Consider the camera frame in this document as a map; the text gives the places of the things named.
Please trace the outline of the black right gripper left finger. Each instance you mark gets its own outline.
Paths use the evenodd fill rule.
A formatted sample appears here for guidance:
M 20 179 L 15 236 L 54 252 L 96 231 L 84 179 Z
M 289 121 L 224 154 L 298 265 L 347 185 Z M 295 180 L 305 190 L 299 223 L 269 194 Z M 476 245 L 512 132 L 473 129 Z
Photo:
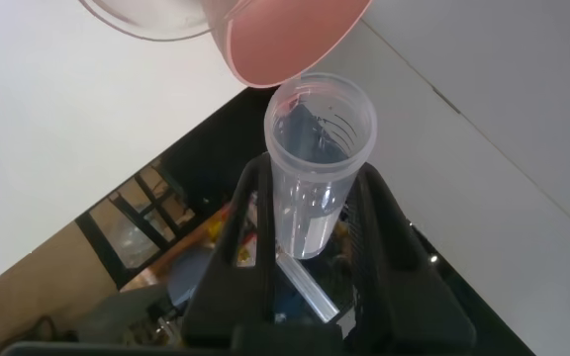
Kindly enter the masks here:
M 251 194 L 257 194 L 255 264 L 237 266 L 238 245 Z M 226 347 L 236 327 L 274 318 L 275 231 L 271 161 L 263 153 L 244 167 L 229 217 L 193 299 L 181 335 L 190 347 Z

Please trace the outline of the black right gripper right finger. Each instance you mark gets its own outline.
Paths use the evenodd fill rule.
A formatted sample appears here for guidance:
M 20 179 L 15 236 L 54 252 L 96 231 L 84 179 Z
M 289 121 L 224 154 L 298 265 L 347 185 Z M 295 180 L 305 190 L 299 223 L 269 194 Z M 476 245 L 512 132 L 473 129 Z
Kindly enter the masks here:
M 364 164 L 347 198 L 356 354 L 469 354 L 475 327 L 378 170 Z

